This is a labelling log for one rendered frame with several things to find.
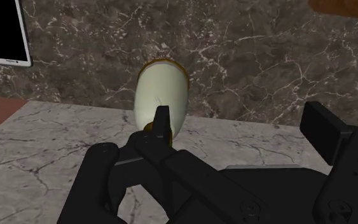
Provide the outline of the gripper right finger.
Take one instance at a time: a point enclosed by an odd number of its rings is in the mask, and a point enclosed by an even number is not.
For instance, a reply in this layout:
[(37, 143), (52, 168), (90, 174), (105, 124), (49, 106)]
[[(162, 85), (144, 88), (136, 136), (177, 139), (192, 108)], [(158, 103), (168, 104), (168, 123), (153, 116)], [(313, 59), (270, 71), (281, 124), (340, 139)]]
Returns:
[(332, 167), (313, 205), (316, 224), (358, 224), (358, 126), (308, 101), (299, 129)]

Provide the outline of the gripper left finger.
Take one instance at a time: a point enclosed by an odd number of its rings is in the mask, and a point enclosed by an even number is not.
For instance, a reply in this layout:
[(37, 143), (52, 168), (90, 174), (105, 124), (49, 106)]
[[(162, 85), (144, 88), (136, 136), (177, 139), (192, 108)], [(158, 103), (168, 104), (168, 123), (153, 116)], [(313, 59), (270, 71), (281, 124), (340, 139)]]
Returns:
[(166, 224), (270, 224), (267, 205), (186, 150), (172, 148), (168, 106), (127, 144), (89, 147), (57, 224), (127, 224), (118, 217), (126, 189), (142, 185), (169, 217)]

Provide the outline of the cream vase with gold rim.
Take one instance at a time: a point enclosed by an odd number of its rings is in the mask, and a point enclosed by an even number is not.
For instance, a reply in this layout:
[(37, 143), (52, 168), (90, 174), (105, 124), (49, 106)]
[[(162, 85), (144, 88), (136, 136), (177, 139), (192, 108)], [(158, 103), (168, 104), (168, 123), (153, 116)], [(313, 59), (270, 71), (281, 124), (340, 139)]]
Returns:
[(139, 130), (151, 130), (158, 106), (168, 106), (170, 140), (179, 133), (186, 116), (189, 77), (186, 70), (170, 59), (155, 59), (143, 66), (137, 77), (134, 116)]

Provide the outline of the brown wooden round object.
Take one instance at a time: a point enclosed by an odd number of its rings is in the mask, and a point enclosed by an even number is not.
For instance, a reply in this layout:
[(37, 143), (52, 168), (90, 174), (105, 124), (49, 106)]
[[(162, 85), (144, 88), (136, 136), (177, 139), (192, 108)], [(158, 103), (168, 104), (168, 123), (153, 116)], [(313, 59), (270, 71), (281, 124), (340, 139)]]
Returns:
[(308, 0), (317, 13), (358, 18), (358, 0)]

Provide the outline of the white smartphone with black screen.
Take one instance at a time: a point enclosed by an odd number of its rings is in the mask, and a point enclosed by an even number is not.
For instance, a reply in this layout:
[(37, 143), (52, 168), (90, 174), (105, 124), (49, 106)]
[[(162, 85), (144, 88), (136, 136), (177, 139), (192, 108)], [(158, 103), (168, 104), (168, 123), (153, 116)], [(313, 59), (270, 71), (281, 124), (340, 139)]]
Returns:
[(20, 0), (0, 0), (0, 65), (31, 67)]

